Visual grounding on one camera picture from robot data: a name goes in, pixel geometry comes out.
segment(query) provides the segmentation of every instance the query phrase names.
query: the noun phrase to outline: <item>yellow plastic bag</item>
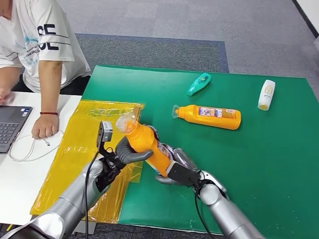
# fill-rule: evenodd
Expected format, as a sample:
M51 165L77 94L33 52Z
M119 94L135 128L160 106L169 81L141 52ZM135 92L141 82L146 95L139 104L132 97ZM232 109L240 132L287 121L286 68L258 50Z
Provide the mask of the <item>yellow plastic bag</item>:
M123 137L123 134L116 129L115 123L121 115L132 111L134 107L142 108L142 105L80 101L70 119L54 160L30 213L39 215L48 209L75 180L84 166L91 162L98 150L96 139L101 120L110 121L113 128L112 140L106 142L104 147L115 149ZM125 167L106 194L89 211L88 218L94 222L116 223L129 182L139 182L141 169L141 163Z

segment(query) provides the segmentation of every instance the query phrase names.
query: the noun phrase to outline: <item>red bracelet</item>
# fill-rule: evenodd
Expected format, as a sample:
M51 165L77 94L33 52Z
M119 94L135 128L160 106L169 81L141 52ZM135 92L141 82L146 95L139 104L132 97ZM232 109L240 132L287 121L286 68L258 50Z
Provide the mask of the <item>red bracelet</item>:
M40 112L40 115L58 115L57 112Z

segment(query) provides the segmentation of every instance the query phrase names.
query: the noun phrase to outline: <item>human hand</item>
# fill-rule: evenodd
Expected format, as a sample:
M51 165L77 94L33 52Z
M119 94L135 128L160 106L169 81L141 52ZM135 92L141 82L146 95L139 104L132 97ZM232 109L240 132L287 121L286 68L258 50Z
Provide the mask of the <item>human hand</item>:
M41 115L32 129L35 139L46 138L56 134L58 130L59 117L56 115Z
M10 95L11 89L8 87L0 87L0 104L5 104Z

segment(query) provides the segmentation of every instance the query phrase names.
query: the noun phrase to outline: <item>orange plastic bottle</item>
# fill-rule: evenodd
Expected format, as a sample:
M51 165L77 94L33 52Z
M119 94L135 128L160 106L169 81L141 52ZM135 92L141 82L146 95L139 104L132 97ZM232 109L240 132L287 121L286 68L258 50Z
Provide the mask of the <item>orange plastic bottle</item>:
M147 163L164 177L166 169L172 160L172 154L162 143L157 141L154 132L150 127L138 123L133 113L127 113L116 121L116 128L125 133L131 147L136 152L144 152L151 149L153 152Z
M184 119L190 123L199 123L209 126L237 129L240 125L241 114L237 110L201 107L189 105L172 108L172 117Z

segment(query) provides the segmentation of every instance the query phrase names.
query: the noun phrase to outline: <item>table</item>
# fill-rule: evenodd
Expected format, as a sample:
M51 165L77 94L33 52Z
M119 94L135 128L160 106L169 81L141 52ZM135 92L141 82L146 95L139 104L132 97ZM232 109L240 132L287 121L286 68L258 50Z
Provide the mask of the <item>table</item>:
M218 177L268 239L314 238L319 212L319 104L305 79L212 73L212 82L186 95L199 72L96 66L82 99L144 103L141 121L162 142L181 147L199 168ZM265 80L276 82L270 110L257 102ZM238 130L172 119L174 104L240 110ZM131 183L119 223L203 231L187 188L161 185L144 164ZM212 232L219 229L206 208Z
M58 111L60 112L60 129L64 131L70 117L78 105L81 96L60 95ZM39 116L41 95L37 93L14 92L12 106L33 107L28 120L21 130L18 138L29 135L33 124ZM51 145L57 145L62 134L57 134L48 139ZM29 145L26 145L27 152ZM15 156L23 158L25 150L14 152ZM0 155L0 224L23 225L31 219L29 211L38 195L57 150L52 151L42 159L17 163L8 155Z

